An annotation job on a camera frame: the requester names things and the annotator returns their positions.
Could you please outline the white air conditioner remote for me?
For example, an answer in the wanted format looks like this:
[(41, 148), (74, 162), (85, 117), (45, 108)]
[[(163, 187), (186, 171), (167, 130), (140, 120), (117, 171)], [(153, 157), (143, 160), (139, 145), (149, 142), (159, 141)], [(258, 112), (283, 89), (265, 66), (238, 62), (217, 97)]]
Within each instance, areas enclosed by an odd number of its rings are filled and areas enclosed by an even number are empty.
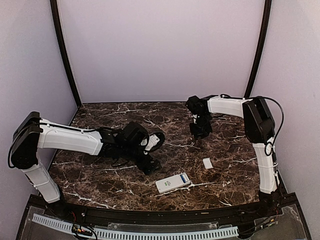
[(178, 189), (180, 187), (186, 186), (191, 183), (190, 178), (189, 178), (190, 183), (183, 183), (183, 181), (180, 177), (180, 174), (176, 174), (176, 175), (173, 175), (173, 176), (161, 179), (161, 180), (157, 180), (155, 182), (155, 185), (156, 185), (158, 192), (160, 194), (163, 194), (163, 193), (172, 191), (174, 189)]

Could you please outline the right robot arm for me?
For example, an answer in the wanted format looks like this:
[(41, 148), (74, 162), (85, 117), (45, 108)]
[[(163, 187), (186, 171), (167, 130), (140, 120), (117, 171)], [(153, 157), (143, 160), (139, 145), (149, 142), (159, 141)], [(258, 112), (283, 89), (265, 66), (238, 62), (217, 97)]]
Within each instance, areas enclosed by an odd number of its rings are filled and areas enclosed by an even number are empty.
[(259, 191), (271, 195), (280, 184), (275, 152), (279, 133), (275, 131), (275, 120), (267, 100), (277, 104), (274, 99), (264, 96), (238, 98), (221, 94), (199, 98), (195, 95), (188, 98), (186, 107), (192, 113), (193, 122), (189, 124), (189, 129), (195, 139), (203, 139), (213, 132), (210, 123), (212, 114), (243, 119), (245, 136), (252, 143), (257, 158)]

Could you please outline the white battery cover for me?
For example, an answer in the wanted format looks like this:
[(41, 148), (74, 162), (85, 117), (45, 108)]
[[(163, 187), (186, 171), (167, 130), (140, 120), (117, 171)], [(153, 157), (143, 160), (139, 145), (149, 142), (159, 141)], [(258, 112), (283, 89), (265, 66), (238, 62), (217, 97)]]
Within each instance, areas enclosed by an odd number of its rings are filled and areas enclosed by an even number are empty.
[(203, 159), (202, 159), (202, 162), (203, 162), (204, 168), (205, 168), (206, 170), (209, 170), (209, 169), (212, 169), (212, 168), (213, 168), (211, 159), (210, 159), (209, 157), (208, 157), (208, 158), (203, 158)]

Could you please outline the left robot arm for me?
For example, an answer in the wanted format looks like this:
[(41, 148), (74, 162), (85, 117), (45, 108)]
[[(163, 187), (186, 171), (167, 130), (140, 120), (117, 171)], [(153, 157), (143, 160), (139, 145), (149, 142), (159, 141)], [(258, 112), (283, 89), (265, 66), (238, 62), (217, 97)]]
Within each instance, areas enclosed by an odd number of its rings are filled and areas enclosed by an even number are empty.
[(113, 159), (113, 166), (120, 167), (119, 159), (133, 161), (145, 175), (161, 167), (150, 154), (164, 143), (162, 132), (148, 133), (139, 123), (131, 121), (123, 129), (99, 127), (83, 129), (57, 124), (41, 118), (32, 111), (13, 134), (7, 162), (11, 169), (21, 170), (51, 204), (51, 210), (60, 218), (67, 218), (70, 206), (63, 201), (63, 193), (42, 165), (38, 149), (57, 149), (85, 153)]

